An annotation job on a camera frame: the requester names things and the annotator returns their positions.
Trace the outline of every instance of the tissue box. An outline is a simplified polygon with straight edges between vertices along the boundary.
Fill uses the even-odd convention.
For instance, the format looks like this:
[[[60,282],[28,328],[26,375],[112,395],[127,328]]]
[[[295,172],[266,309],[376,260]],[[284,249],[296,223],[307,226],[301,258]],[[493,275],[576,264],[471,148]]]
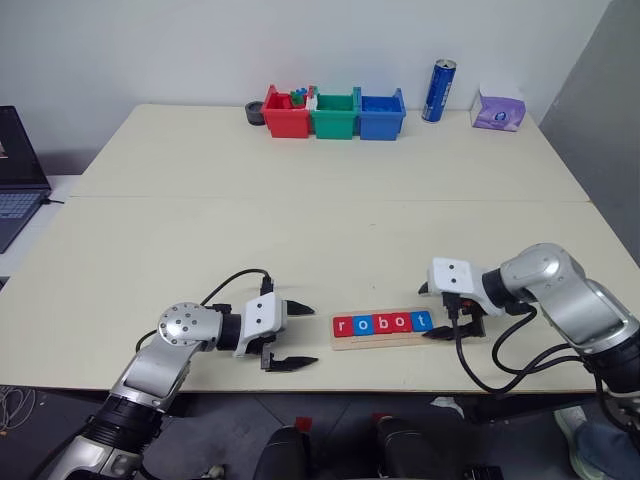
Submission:
[[[522,93],[511,84],[482,84],[471,108],[471,126],[515,132],[526,113]]]

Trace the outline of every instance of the floor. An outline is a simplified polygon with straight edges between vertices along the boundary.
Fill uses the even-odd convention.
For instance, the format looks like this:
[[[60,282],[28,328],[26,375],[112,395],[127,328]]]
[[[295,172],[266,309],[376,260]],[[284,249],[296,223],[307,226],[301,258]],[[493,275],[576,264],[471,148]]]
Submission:
[[[551,413],[474,425],[427,395],[210,394],[194,396],[188,417],[169,417],[146,451],[145,466],[166,480],[197,478],[213,464],[229,480],[251,479],[261,449],[281,425],[313,418],[311,443],[318,466],[338,478],[377,477],[373,413],[401,416],[441,441],[457,465],[499,465],[507,480],[576,479],[562,433]],[[98,404],[39,392],[36,409],[19,429],[0,436],[0,478],[22,480],[52,448],[94,413]],[[597,406],[585,406],[598,416]]]

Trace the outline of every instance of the laptop screen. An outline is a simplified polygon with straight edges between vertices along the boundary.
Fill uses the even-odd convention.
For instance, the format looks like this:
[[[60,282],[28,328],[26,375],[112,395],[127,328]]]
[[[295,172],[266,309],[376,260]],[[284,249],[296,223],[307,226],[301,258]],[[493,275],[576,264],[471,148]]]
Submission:
[[[0,188],[47,188],[38,157],[14,107],[0,106]]]

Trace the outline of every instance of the sneaker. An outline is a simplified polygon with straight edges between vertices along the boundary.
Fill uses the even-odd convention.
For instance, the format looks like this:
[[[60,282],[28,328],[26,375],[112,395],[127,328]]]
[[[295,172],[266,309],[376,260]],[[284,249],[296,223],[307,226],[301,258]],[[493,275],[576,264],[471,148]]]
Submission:
[[[569,444],[569,461],[576,474],[583,480],[606,480],[608,477],[583,460],[576,449],[575,433],[578,427],[587,421],[587,416],[581,407],[570,407],[553,412],[556,423],[564,433]]]

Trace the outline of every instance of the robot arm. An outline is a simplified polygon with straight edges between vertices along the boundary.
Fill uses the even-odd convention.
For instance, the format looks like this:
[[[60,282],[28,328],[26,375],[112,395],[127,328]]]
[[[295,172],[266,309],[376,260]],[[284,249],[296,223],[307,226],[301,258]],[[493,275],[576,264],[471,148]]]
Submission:
[[[640,324],[558,245],[534,245],[491,271],[435,258],[428,291],[473,300],[488,315],[502,315],[510,304],[537,301],[640,429]]]
[[[49,480],[132,478],[142,467],[142,451],[158,436],[162,416],[189,373],[191,357],[214,348],[234,350],[234,356],[262,353],[286,322],[287,302],[273,292],[247,302],[242,316],[230,308],[216,311],[191,302],[169,307],[149,345],[133,357]],[[299,366],[316,360],[290,358]]]

